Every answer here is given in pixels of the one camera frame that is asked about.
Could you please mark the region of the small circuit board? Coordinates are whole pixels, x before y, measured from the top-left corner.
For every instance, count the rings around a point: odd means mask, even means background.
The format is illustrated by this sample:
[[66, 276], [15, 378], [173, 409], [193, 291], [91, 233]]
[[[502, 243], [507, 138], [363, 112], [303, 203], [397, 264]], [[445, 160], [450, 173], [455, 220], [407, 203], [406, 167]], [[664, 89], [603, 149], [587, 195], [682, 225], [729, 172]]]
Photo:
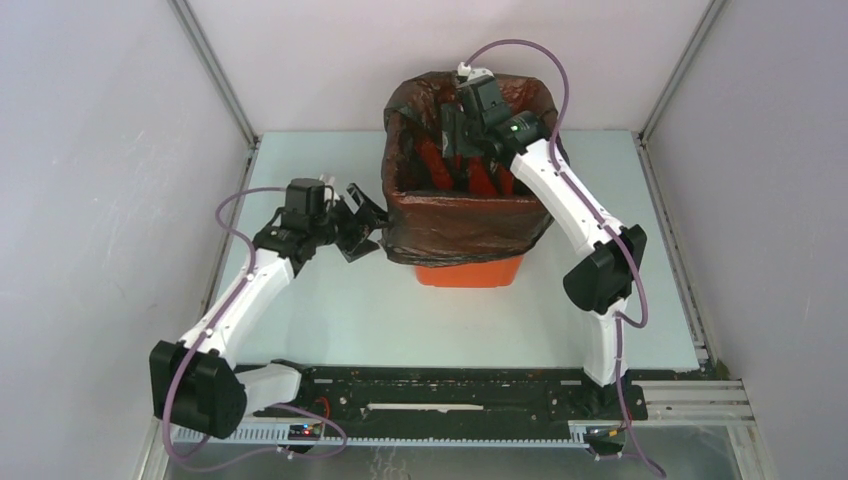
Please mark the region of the small circuit board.
[[292, 425], [287, 433], [289, 441], [318, 441], [322, 438], [320, 425]]

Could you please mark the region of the left aluminium frame post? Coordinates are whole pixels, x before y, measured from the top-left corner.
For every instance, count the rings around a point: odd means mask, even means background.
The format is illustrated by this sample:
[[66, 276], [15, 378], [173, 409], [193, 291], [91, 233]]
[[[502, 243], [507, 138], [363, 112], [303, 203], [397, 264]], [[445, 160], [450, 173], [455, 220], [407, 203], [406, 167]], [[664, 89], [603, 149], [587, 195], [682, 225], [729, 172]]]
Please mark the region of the left aluminium frame post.
[[191, 3], [186, 0], [168, 0], [167, 3], [248, 147], [255, 148], [259, 143], [259, 135], [251, 124]]

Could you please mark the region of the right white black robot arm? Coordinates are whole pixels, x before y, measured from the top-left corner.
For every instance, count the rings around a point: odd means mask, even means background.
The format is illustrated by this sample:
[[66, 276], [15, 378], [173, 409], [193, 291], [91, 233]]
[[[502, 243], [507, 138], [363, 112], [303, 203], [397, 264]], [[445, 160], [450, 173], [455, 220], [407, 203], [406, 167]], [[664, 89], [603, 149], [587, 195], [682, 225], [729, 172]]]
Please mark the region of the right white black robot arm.
[[622, 403], [614, 384], [624, 372], [622, 327], [632, 294], [645, 304], [639, 266], [647, 244], [637, 224], [605, 210], [567, 165], [549, 128], [531, 111], [515, 113], [495, 76], [473, 69], [459, 76], [458, 102], [442, 109], [444, 156], [482, 156], [507, 169], [541, 201], [577, 257], [563, 288], [588, 321], [581, 392], [585, 411], [606, 418]]

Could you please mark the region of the orange plastic trash bin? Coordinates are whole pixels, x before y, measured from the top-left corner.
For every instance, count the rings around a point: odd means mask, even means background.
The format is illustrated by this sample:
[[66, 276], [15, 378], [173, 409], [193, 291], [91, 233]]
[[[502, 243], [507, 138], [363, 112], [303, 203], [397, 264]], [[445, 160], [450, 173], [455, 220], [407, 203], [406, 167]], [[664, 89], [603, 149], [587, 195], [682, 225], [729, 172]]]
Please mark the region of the orange plastic trash bin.
[[513, 283], [522, 264], [523, 256], [467, 263], [455, 266], [416, 266], [416, 279], [425, 286], [438, 288], [498, 288]]

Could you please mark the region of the right aluminium frame post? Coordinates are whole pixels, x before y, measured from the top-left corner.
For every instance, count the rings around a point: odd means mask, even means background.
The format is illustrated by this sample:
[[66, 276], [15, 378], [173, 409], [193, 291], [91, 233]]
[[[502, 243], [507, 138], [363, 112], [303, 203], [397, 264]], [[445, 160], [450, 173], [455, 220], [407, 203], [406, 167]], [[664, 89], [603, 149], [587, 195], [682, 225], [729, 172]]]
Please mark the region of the right aluminium frame post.
[[654, 135], [679, 87], [694, 65], [697, 56], [706, 44], [719, 19], [730, 4], [731, 1], [729, 0], [710, 0], [707, 3], [703, 14], [698, 20], [694, 31], [639, 132], [639, 139], [642, 144], [646, 145]]

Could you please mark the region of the aluminium frame post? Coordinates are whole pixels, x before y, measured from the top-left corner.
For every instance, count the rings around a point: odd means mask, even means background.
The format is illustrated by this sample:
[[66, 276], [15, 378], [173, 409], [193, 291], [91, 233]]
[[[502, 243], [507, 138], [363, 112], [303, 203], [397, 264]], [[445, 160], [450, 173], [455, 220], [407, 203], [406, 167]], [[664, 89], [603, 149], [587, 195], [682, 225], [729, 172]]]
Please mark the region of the aluminium frame post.
[[654, 135], [679, 87], [694, 65], [697, 56], [706, 44], [719, 19], [730, 4], [731, 1], [729, 0], [710, 0], [707, 3], [703, 14], [698, 20], [694, 31], [639, 132], [639, 139], [642, 144], [646, 145]]
[[259, 143], [259, 135], [251, 124], [191, 3], [186, 0], [168, 0], [167, 3], [248, 147], [255, 148]]

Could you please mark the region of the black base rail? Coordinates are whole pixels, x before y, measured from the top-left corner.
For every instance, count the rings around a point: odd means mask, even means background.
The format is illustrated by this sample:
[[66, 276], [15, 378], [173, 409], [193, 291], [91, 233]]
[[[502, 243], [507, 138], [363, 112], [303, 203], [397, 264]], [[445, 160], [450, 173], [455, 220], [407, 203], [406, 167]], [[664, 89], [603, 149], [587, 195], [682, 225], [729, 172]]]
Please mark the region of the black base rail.
[[643, 389], [598, 387], [579, 369], [313, 366], [292, 402], [347, 436], [567, 438], [591, 425], [647, 419]]

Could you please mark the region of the black plastic trash bag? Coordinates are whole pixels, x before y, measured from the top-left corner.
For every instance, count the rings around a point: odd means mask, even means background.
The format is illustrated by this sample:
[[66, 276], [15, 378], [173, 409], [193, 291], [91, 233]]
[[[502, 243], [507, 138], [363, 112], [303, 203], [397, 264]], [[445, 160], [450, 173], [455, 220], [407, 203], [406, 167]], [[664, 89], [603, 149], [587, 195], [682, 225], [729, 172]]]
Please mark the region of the black plastic trash bag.
[[382, 193], [389, 261], [446, 267], [521, 256], [554, 220], [506, 168], [483, 157], [442, 156], [441, 108], [457, 103], [450, 71], [407, 79], [383, 110]]

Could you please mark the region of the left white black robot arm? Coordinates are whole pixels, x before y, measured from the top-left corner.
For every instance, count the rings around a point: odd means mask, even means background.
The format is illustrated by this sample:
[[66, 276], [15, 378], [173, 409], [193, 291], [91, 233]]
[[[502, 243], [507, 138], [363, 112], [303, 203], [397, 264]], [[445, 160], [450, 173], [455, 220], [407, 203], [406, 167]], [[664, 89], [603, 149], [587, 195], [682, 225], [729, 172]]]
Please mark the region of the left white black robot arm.
[[176, 342], [160, 341], [149, 355], [155, 416], [209, 437], [225, 439], [242, 419], [279, 404], [304, 416], [316, 403], [315, 388], [300, 368], [272, 362], [238, 372], [235, 356], [272, 301], [289, 286], [317, 250], [334, 246], [348, 262], [376, 250], [374, 231], [388, 213], [351, 183], [339, 194], [326, 177], [296, 178], [280, 188], [284, 200], [244, 241], [243, 266], [225, 292]]

